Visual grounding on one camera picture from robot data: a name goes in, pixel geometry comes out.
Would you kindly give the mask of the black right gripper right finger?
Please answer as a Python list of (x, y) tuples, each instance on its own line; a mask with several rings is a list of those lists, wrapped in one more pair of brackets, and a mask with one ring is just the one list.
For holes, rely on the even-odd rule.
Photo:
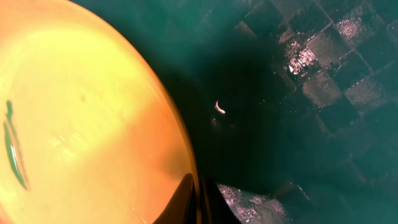
[(200, 180), (200, 206), (202, 224), (241, 224), (218, 186), (209, 178)]

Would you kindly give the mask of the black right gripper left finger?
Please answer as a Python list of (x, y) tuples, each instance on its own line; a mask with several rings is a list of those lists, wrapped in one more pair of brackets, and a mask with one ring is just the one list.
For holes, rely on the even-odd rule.
[(185, 174), (164, 211), (153, 224), (195, 224), (196, 193), (193, 174)]

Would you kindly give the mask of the yellow-green plate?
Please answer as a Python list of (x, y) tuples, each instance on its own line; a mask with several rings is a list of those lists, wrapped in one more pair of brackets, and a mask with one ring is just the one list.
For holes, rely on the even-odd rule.
[(153, 223), (192, 145), (167, 90), (71, 1), (1, 2), (1, 222)]

